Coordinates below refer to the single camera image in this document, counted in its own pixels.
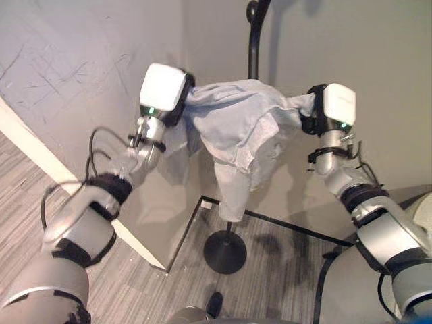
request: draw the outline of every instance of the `gray cloth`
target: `gray cloth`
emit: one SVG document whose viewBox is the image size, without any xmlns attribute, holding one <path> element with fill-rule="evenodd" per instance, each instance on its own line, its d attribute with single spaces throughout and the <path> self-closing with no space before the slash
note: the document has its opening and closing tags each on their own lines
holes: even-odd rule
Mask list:
<svg viewBox="0 0 432 324">
<path fill-rule="evenodd" d="M 286 98 L 258 80 L 210 84 L 192 89 L 186 100 L 184 124 L 188 142 L 202 143 L 215 161 L 222 195 L 219 216 L 241 220 L 249 192 L 273 173 L 277 157 L 301 128 L 299 109 L 308 115 L 313 94 Z M 177 129 L 170 130 L 168 138 Z M 176 146 L 168 151 L 177 151 Z"/>
</svg>

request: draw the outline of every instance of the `black cable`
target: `black cable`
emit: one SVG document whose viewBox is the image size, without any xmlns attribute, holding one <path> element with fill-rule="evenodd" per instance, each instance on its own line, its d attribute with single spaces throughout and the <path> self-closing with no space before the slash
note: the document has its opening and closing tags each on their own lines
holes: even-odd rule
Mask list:
<svg viewBox="0 0 432 324">
<path fill-rule="evenodd" d="M 64 184 L 81 184 L 81 187 L 77 190 L 79 191 L 82 186 L 83 183 L 79 180 L 70 180 L 70 181 L 63 181 L 63 182 L 59 182 L 58 184 L 54 184 L 52 186 L 49 186 L 46 190 L 45 193 L 42 196 L 42 200 L 40 201 L 40 221 L 42 222 L 42 228 L 45 231 L 45 229 L 47 228 L 47 220 L 45 218 L 45 203 L 48 199 L 48 197 L 60 186 L 64 185 Z"/>
<path fill-rule="evenodd" d="M 106 157 L 108 160 L 111 160 L 111 157 L 105 151 L 102 151 L 99 148 L 96 148 L 95 150 L 93 150 L 93 156 L 95 155 L 95 153 L 99 153 L 99 154 L 103 155 L 104 157 Z M 86 161 L 86 173 L 85 174 L 86 175 L 85 175 L 85 178 L 84 178 L 84 183 L 87 183 L 88 179 L 90 178 L 90 155 L 87 157 L 87 161 Z"/>
<path fill-rule="evenodd" d="M 93 155 L 95 153 L 101 154 L 104 157 L 106 157 L 108 160 L 111 160 L 111 157 L 103 150 L 96 148 L 95 150 L 92 151 Z M 79 180 L 70 180 L 70 181 L 64 181 L 64 182 L 60 182 L 58 184 L 54 184 L 52 186 L 49 186 L 46 190 L 45 193 L 42 197 L 42 200 L 40 202 L 40 221 L 42 223 L 42 228 L 45 231 L 45 229 L 47 228 L 47 220 L 45 217 L 45 205 L 47 202 L 48 197 L 54 193 L 54 191 L 56 191 L 56 189 L 58 189 L 60 186 L 64 185 L 64 184 L 81 184 L 81 186 L 77 189 L 77 191 L 75 191 L 69 198 L 66 199 L 66 201 L 63 203 L 62 206 L 64 206 L 65 204 L 68 203 L 68 201 L 70 199 L 72 199 L 81 189 L 82 187 L 85 186 L 85 184 L 88 182 L 88 179 L 90 178 L 90 170 L 89 170 L 89 166 L 90 166 L 90 157 L 87 157 L 87 161 L 86 161 L 86 177 L 84 179 L 84 181 L 79 181 Z"/>
<path fill-rule="evenodd" d="M 370 179 L 370 181 L 372 181 L 374 185 L 376 185 L 376 187 L 380 187 L 381 184 L 379 183 L 377 175 L 372 170 L 372 167 L 367 162 L 363 161 L 361 140 L 358 141 L 357 153 L 355 154 L 355 156 L 353 156 L 353 159 L 355 158 L 358 158 L 358 162 L 360 163 L 360 165 L 356 169 L 361 168 L 363 172 L 367 175 L 367 177 Z"/>
<path fill-rule="evenodd" d="M 383 282 L 384 282 L 384 277 L 385 277 L 385 274 L 382 273 L 379 276 L 379 279 L 378 279 L 378 286 L 377 286 L 378 299 L 379 299 L 379 302 L 381 303 L 381 306 L 384 308 L 384 310 L 392 317 L 392 319 L 396 323 L 399 323 L 399 318 L 397 318 L 397 316 L 390 310 L 390 308 L 387 307 L 387 305 L 384 302 L 384 298 L 383 298 Z"/>
<path fill-rule="evenodd" d="M 108 127 L 105 126 L 99 126 L 96 127 L 92 134 L 90 135 L 90 140 L 88 141 L 88 155 L 90 157 L 90 165 L 92 167 L 93 173 L 95 176 L 97 176 L 97 171 L 96 171 L 96 166 L 95 166 L 95 161 L 93 159 L 93 141 L 95 140 L 95 135 L 99 130 L 104 130 L 108 133 L 110 133 L 112 136 L 114 136 L 116 139 L 118 139 L 125 147 L 128 147 L 128 143 L 126 143 L 123 138 L 120 137 L 120 135 L 118 135 L 116 132 L 114 132 L 113 130 L 109 129 Z"/>
</svg>

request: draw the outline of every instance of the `black strap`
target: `black strap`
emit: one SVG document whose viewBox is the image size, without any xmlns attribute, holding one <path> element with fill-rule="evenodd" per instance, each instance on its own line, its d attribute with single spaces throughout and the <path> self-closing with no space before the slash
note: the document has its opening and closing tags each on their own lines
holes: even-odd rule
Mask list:
<svg viewBox="0 0 432 324">
<path fill-rule="evenodd" d="M 318 148 L 308 156 L 309 163 L 315 164 L 317 162 L 317 157 L 325 153 L 333 153 L 334 155 L 337 155 L 339 157 L 345 157 L 345 158 L 350 157 L 350 153 L 347 150 L 344 150 L 343 148 L 336 147 L 336 146 L 324 147 L 324 148 Z"/>
<path fill-rule="evenodd" d="M 128 135 L 128 139 L 131 140 L 133 138 L 135 138 L 134 135 Z M 163 144 L 162 142 L 157 142 L 156 140 L 151 140 L 150 138 L 141 138 L 140 142 L 144 143 L 144 144 L 155 145 L 155 147 L 157 149 L 159 149 L 162 153 L 164 153 L 167 150 L 167 147 L 165 146 L 165 144 Z"/>
</svg>

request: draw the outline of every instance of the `scratch marks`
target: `scratch marks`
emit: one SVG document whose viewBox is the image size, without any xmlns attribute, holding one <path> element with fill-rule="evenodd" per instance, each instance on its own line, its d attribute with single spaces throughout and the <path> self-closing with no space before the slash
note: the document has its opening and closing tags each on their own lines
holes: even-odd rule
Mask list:
<svg viewBox="0 0 432 324">
<path fill-rule="evenodd" d="M 15 64 L 15 62 L 18 60 L 18 58 L 21 55 L 22 49 L 24 48 L 24 45 L 21 46 L 20 50 L 18 51 L 17 55 L 13 59 L 13 61 L 4 69 L 3 73 L 0 76 L 0 80 L 6 75 L 7 71 Z"/>
<path fill-rule="evenodd" d="M 117 75 L 119 76 L 121 86 L 123 86 L 124 92 L 127 94 L 128 97 L 130 97 L 130 95 L 129 95 L 129 91 L 128 91 L 128 88 L 126 87 L 126 85 L 125 85 L 125 83 L 124 83 L 124 81 L 123 81 L 122 74 L 120 73 L 120 69 L 119 69 L 119 67 L 118 67 L 117 65 L 118 65 L 120 62 L 122 62 L 124 59 L 128 59 L 129 57 L 130 57 L 129 54 L 124 53 L 124 54 L 121 54 L 120 57 L 119 57 L 119 59 L 118 59 L 117 61 L 114 62 L 114 68 L 115 68 L 115 70 L 117 71 Z"/>
<path fill-rule="evenodd" d="M 68 76 L 61 79 L 62 82 L 67 82 L 70 79 L 72 79 L 74 76 L 86 76 L 87 73 L 81 72 L 82 68 L 87 64 L 88 62 L 84 62 L 83 64 L 79 65 L 74 71 L 72 71 Z M 75 78 L 76 82 L 79 84 L 82 83 L 82 81 L 79 78 Z"/>
<path fill-rule="evenodd" d="M 59 95 L 61 96 L 61 93 L 57 90 L 57 88 L 38 70 L 36 70 L 36 73 Z"/>
</svg>

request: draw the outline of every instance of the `gray wall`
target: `gray wall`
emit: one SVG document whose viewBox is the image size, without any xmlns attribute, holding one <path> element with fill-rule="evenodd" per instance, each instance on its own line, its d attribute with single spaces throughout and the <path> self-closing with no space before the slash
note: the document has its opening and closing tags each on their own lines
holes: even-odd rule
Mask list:
<svg viewBox="0 0 432 324">
<path fill-rule="evenodd" d="M 0 4 L 0 95 L 79 178 L 91 130 L 106 125 L 126 137 L 147 67 L 184 65 L 182 53 L 181 1 Z M 112 154 L 117 145 L 110 142 L 109 135 L 96 138 Z M 193 170 L 186 186 L 153 173 L 120 218 L 163 265 L 200 196 Z"/>
<path fill-rule="evenodd" d="M 184 2 L 188 62 L 201 84 L 247 78 L 244 1 Z M 432 2 L 272 0 L 260 77 L 288 96 L 339 82 L 357 93 L 357 137 L 399 200 L 432 182 Z M 327 235 L 352 231 L 320 179 L 306 172 L 318 140 L 298 134 L 249 209 Z"/>
</svg>

